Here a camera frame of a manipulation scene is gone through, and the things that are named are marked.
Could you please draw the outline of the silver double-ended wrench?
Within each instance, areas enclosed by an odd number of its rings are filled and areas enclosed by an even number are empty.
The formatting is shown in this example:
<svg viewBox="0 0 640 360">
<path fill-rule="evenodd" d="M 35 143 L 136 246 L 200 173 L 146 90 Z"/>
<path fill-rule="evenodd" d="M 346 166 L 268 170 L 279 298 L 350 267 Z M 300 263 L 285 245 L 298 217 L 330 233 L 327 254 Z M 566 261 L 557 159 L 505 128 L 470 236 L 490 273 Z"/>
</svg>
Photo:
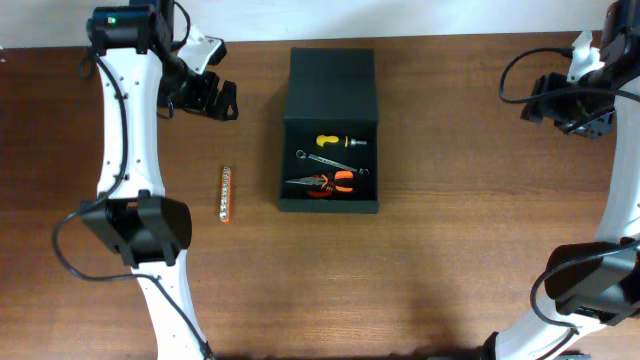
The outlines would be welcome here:
<svg viewBox="0 0 640 360">
<path fill-rule="evenodd" d="M 321 157 L 321 156 L 318 156 L 318 155 L 315 155 L 315 154 L 307 153 L 307 152 L 305 152 L 303 150 L 297 150 L 295 152 L 295 156 L 298 159 L 313 160 L 313 161 L 316 161 L 316 162 L 319 162 L 319 163 L 322 163 L 322 164 L 325 164 L 325 165 L 329 165 L 329 166 L 332 166 L 332 167 L 335 167 L 335 168 L 338 168 L 338 169 L 341 169 L 341 170 L 351 171 L 351 172 L 357 173 L 359 175 L 369 175 L 370 174 L 370 172 L 369 172 L 369 170 L 367 168 L 351 167 L 349 165 L 342 164 L 342 163 L 336 162 L 334 160 L 331 160 L 331 159 L 328 159 L 328 158 L 325 158 L 325 157 Z"/>
</svg>

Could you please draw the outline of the yellow black stubby screwdriver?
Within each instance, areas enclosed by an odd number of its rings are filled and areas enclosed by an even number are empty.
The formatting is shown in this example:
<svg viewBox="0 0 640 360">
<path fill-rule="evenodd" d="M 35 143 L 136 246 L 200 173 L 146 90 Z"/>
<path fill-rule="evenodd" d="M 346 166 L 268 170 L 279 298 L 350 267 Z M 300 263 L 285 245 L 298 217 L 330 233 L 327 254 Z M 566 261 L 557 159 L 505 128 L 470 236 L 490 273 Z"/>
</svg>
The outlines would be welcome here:
<svg viewBox="0 0 640 360">
<path fill-rule="evenodd" d="M 316 145 L 319 147 L 343 147 L 354 148 L 367 146 L 366 140 L 359 140 L 349 136 L 337 136 L 337 135 L 318 135 L 316 137 Z"/>
</svg>

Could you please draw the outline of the orange socket bit rail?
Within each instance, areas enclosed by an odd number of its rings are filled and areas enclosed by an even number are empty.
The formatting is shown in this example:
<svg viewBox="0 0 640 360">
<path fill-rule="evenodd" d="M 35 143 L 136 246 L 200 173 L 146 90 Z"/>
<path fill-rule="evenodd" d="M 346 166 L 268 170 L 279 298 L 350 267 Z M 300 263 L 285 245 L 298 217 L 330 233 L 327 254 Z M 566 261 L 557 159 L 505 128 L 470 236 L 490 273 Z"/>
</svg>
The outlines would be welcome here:
<svg viewBox="0 0 640 360">
<path fill-rule="evenodd" d="M 222 223 L 228 223 L 230 221 L 231 179 L 232 179 L 231 168 L 228 166 L 224 166 L 222 169 L 220 206 L 219 206 L 219 220 Z"/>
</svg>

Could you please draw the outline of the orange black long-nose pliers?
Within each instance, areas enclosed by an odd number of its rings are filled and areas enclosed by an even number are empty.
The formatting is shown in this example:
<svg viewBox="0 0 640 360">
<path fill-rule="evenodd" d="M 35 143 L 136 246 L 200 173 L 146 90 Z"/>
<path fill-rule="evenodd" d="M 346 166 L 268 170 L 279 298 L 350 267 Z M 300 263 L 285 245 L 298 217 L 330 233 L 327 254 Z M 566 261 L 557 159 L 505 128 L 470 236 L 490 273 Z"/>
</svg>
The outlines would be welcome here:
<svg viewBox="0 0 640 360">
<path fill-rule="evenodd" d="M 288 185 L 296 185 L 305 189 L 308 195 L 315 198 L 326 198 L 336 193 L 354 192 L 355 175 L 348 170 L 340 170 L 329 174 L 318 174 L 298 179 L 286 180 Z"/>
</svg>

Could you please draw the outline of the small red cutting pliers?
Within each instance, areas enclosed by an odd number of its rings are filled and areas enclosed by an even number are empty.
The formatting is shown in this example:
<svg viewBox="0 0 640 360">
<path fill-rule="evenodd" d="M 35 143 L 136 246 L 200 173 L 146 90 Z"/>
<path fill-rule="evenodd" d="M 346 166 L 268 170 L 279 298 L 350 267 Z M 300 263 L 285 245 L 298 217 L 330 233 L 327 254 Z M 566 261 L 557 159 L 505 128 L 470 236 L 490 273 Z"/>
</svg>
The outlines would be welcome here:
<svg viewBox="0 0 640 360">
<path fill-rule="evenodd" d="M 328 175 L 314 175 L 307 178 L 308 186 L 311 190 L 307 191 L 307 194 L 312 198 L 327 198 L 331 197 L 334 192 L 333 182 Z"/>
</svg>

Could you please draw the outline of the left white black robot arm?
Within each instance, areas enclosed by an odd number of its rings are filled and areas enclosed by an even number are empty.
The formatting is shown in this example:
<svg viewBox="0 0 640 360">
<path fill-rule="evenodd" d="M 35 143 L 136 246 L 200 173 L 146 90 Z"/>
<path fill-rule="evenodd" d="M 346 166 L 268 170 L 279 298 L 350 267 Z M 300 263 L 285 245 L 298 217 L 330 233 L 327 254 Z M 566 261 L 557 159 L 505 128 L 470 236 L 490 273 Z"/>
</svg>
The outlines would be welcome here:
<svg viewBox="0 0 640 360">
<path fill-rule="evenodd" d="M 188 206 L 170 199 L 158 155 L 158 111 L 237 119 L 237 86 L 213 72 L 223 40 L 186 26 L 174 37 L 171 0 L 96 8 L 87 21 L 89 56 L 104 101 L 104 152 L 97 198 L 78 215 L 130 271 L 143 292 L 160 359 L 210 359 L 187 279 Z"/>
</svg>

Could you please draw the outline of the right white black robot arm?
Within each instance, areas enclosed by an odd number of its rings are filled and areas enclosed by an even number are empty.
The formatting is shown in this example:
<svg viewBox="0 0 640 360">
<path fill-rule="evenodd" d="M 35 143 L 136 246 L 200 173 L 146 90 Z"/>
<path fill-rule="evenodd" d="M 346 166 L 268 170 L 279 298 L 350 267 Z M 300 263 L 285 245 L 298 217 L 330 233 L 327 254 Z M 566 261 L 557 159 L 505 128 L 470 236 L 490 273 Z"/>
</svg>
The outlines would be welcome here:
<svg viewBox="0 0 640 360">
<path fill-rule="evenodd" d="M 606 205 L 589 242 L 557 247 L 533 283 L 529 311 L 490 335 L 473 359 L 570 359 L 580 339 L 639 315 L 639 3 L 607 9 L 599 46 L 582 32 L 558 54 L 565 74 L 540 77 L 522 119 L 566 135 L 616 135 Z"/>
</svg>

